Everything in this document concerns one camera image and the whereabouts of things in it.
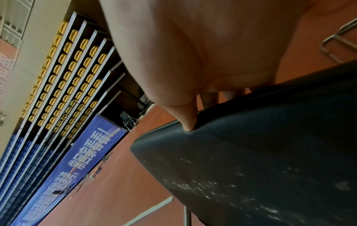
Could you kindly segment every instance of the hand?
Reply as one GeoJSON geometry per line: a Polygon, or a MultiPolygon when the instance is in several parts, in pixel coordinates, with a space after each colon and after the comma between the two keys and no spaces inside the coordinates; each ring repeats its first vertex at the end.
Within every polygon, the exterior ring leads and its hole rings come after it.
{"type": "Polygon", "coordinates": [[[186,131],[205,108],[274,81],[302,0],[101,0],[115,46],[146,95],[186,131]]]}

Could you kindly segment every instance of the blue banner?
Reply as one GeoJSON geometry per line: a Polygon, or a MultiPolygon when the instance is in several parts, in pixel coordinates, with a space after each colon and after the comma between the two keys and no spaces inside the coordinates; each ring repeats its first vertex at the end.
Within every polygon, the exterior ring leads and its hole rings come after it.
{"type": "Polygon", "coordinates": [[[125,133],[96,115],[11,226],[37,225],[125,133]]]}

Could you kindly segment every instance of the red floor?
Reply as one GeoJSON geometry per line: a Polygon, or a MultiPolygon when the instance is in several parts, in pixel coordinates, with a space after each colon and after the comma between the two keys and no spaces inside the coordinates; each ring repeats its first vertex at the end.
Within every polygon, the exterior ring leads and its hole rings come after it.
{"type": "MultiPolygon", "coordinates": [[[[334,1],[338,6],[350,1],[334,1]]],[[[318,46],[338,28],[357,17],[357,2],[339,10],[313,10],[300,22],[289,50],[282,60],[277,75],[283,82],[317,70],[334,66],[318,46]]],[[[335,44],[329,48],[341,57],[356,58],[335,44]]],[[[171,194],[163,188],[134,158],[129,151],[132,142],[141,134],[174,118],[155,106],[114,149],[111,158],[92,183],[86,183],[77,195],[65,198],[40,226],[122,226],[150,207],[164,201],[171,194]]],[[[134,223],[133,226],[182,226],[183,205],[177,200],[134,223]]],[[[194,226],[201,226],[196,218],[194,226]]]]}

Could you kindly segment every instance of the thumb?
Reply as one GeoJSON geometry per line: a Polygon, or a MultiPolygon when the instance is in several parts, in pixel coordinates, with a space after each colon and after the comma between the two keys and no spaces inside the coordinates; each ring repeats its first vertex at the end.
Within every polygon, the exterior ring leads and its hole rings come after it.
{"type": "Polygon", "coordinates": [[[188,104],[179,106],[162,106],[172,114],[180,123],[184,131],[192,131],[197,123],[196,97],[188,104]]]}

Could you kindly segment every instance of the finger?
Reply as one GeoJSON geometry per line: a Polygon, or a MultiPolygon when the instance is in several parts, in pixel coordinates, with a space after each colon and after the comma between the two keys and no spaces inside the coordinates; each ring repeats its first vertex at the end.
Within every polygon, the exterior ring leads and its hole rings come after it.
{"type": "Polygon", "coordinates": [[[250,91],[254,92],[260,88],[266,87],[266,86],[271,86],[275,84],[275,77],[273,77],[272,79],[270,79],[269,81],[267,81],[266,83],[260,85],[260,86],[255,86],[255,87],[250,87],[250,91]]]}
{"type": "Polygon", "coordinates": [[[243,96],[245,94],[245,89],[236,89],[236,90],[231,90],[231,91],[224,91],[223,94],[227,98],[227,100],[232,100],[232,99],[237,98],[239,96],[243,96]]]}
{"type": "Polygon", "coordinates": [[[197,123],[196,97],[188,104],[179,106],[162,106],[182,123],[184,131],[192,131],[197,123]]]}
{"type": "Polygon", "coordinates": [[[204,109],[218,104],[218,93],[202,93],[200,97],[204,109]]]}

